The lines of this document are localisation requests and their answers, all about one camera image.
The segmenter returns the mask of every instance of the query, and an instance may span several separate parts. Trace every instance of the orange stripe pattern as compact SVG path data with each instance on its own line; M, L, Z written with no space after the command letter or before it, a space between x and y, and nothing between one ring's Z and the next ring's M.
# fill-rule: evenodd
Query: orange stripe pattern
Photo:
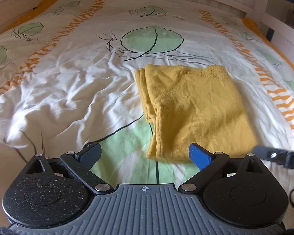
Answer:
M99 11L104 5L104 0L95 0L94 4L90 7L90 9L84 13L82 13L79 17L74 18L71 23L56 34L54 38L51 39L51 42L47 43L44 47L42 47L39 51L34 52L25 62L23 66L20 66L18 72L14 75L11 80L6 81L0 87L0 96L10 90L14 86L18 86L21 84L23 79L26 79L25 73L33 72L33 69L39 64L40 58L48 54L52 49L54 49L60 39L64 36L68 36L70 32L72 32L75 28L79 26L80 23L85 20L92 18L93 15Z
M276 82L270 72L259 64L258 60L251 54L248 48L238 41L220 23L214 21L208 11L200 11L200 14L204 21L211 23L222 35L227 37L234 44L236 50L254 66L255 73L259 76L259 81L266 90L266 93L281 111L294 133L294 98L288 94L289 91Z

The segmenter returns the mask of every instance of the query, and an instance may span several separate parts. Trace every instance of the silver bolt head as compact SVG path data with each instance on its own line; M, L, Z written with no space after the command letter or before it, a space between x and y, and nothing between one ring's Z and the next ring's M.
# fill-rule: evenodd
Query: silver bolt head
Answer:
M110 189L110 186L106 183L100 183L98 185L95 186L96 191L98 192L105 192L108 191Z
M273 158L276 158L277 155L278 155L277 153L272 153L272 154L270 155L270 158L272 158L272 159L273 159Z
M184 185L182 185L181 188L187 192L192 192L197 189L197 187L193 183L185 183Z

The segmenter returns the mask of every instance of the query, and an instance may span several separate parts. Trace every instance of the bed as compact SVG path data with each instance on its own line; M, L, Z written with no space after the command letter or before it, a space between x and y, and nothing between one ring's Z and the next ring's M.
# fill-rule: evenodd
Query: bed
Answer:
M113 186L178 187L198 172L192 163L144 157L153 125L134 70L147 64L224 66L259 144L294 150L294 63L257 28L269 18L266 0L205 2L33 0L37 7L17 21L0 19L0 225L8 224L4 191L37 153L57 158L100 142L103 155L91 171ZM13 9L11 1L6 6L0 10ZM157 41L158 51L148 52ZM294 171L266 164L289 192ZM294 227L291 208L284 223Z

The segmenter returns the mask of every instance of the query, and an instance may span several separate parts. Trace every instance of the folded yellow sweater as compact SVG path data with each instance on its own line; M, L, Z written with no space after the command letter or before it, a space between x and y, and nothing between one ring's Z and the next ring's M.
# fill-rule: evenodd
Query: folded yellow sweater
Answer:
M224 67L148 64L135 70L135 77L146 120L154 124L147 158L189 161L191 143L237 157L257 144L241 97Z

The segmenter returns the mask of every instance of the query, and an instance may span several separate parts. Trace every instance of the crosshair marking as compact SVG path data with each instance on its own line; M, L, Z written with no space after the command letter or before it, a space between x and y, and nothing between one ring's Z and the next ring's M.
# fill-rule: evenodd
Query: crosshair marking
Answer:
M144 192L147 192L147 191L150 190L150 188L145 186L145 187L143 187L141 190L144 191Z

